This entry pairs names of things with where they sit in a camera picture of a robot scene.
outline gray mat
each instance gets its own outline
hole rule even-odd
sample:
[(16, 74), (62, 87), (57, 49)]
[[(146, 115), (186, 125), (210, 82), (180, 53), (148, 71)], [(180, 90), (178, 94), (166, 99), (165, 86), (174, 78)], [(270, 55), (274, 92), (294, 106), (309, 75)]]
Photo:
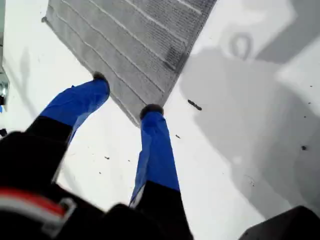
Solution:
[(49, 0), (44, 20), (139, 123), (164, 105), (216, 0)]

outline red stripe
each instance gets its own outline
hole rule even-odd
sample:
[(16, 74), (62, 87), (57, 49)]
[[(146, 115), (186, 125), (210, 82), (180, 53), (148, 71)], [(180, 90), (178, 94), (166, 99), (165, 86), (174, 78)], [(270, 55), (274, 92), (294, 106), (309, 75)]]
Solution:
[(16, 198), (20, 201), (25, 201), (30, 204), (37, 205), (38, 207), (43, 208), (55, 215), (60, 215), (61, 217), (63, 217), (66, 213), (65, 209), (59, 204), (56, 204), (53, 201), (32, 192), (14, 188), (0, 188), (0, 198), (1, 197)]

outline white surface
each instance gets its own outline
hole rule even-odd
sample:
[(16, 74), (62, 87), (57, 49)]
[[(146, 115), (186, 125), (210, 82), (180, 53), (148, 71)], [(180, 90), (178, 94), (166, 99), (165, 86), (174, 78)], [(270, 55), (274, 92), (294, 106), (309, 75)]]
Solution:
[[(299, 204), (320, 212), (319, 7), (218, 0), (212, 11), (165, 105), (196, 239), (238, 239)], [(57, 93), (91, 78), (41, 23), (46, 8), (44, 0), (6, 3), (11, 89), (0, 117), (9, 131), (23, 131)], [(77, 132), (59, 182), (105, 210), (128, 203), (140, 149), (139, 129), (110, 99)]]

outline white floor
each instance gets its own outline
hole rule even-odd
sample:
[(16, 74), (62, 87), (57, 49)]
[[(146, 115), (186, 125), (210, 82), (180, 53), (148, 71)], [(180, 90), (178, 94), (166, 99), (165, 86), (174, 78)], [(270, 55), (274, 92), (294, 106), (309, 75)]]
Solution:
[[(6, 2), (11, 89), (0, 124), (23, 131), (57, 93), (91, 77), (41, 23), (46, 0)], [(212, 11), (165, 105), (195, 239), (235, 240), (300, 204), (320, 213), (319, 7), (218, 0)], [(77, 132), (59, 182), (104, 210), (128, 203), (140, 148), (139, 129), (110, 99)]]

